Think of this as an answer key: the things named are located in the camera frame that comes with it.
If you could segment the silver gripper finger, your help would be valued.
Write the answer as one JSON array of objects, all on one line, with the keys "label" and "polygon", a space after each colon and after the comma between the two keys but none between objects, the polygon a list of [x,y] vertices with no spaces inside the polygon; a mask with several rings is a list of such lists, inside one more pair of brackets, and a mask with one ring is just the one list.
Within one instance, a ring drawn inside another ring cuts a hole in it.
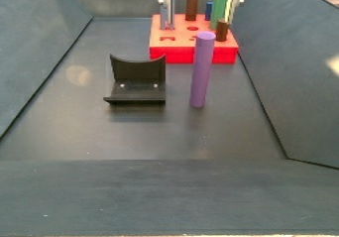
[{"label": "silver gripper finger", "polygon": [[244,0],[227,0],[224,18],[228,24],[232,24],[236,8],[243,2]]},{"label": "silver gripper finger", "polygon": [[160,6],[160,29],[165,30],[171,24],[171,0],[157,0]]}]

